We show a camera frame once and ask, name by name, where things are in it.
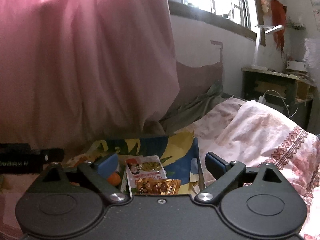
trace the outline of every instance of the window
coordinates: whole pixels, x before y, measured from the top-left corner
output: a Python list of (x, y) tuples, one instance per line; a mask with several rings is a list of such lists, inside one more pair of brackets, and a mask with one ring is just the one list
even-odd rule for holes
[(169, 7), (171, 14), (202, 20), (255, 40), (256, 25), (263, 24), (259, 3), (260, 0), (169, 0)]

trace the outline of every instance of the circular cover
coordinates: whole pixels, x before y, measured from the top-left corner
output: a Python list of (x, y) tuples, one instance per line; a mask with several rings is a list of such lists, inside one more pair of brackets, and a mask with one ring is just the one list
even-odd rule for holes
[(68, 236), (91, 225), (103, 204), (94, 192), (26, 193), (17, 203), (16, 218), (23, 228), (42, 236)]
[(264, 194), (250, 187), (235, 189), (221, 201), (222, 214), (233, 226), (263, 237), (287, 236), (301, 228), (307, 214), (299, 195), (285, 190)]

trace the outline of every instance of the desk top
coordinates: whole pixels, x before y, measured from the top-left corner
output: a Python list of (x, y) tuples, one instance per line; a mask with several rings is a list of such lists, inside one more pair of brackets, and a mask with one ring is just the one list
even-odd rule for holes
[(255, 69), (255, 68), (248, 68), (248, 67), (243, 67), (241, 69), (242, 71), (248, 71), (248, 72), (256, 72), (256, 73), (263, 73), (263, 74), (268, 74), (268, 75), (274, 75), (274, 76), (279, 76), (279, 77), (284, 77), (284, 78), (291, 78), (291, 79), (295, 79), (297, 81), (300, 82), (304, 82), (310, 86), (316, 87), (314, 85), (314, 83), (310, 80), (307, 80), (303, 77), (299, 77), (293, 74), (284, 74), (284, 73), (280, 73), (280, 72), (273, 72), (273, 71), (269, 71), (269, 70), (260, 70), (260, 69)]

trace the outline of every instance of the metal pivot bolt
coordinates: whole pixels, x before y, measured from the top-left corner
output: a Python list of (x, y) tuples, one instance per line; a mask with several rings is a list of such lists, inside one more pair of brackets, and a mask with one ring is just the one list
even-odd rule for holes
[(125, 194), (119, 192), (119, 193), (113, 193), (110, 195), (110, 199), (113, 201), (123, 201), (125, 200)]
[(210, 193), (200, 193), (198, 195), (198, 199), (202, 200), (202, 201), (209, 201), (209, 200), (212, 200), (213, 199), (213, 195), (210, 194)]
[(158, 199), (157, 201), (159, 204), (165, 204), (167, 201), (165, 199)]

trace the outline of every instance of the white food packet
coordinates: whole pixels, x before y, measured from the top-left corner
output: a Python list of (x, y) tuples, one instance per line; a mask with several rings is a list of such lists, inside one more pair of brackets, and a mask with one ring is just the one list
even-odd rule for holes
[(139, 179), (166, 179), (166, 173), (157, 155), (154, 156), (132, 156), (126, 159), (125, 170), (127, 173), (130, 197), (137, 190)]

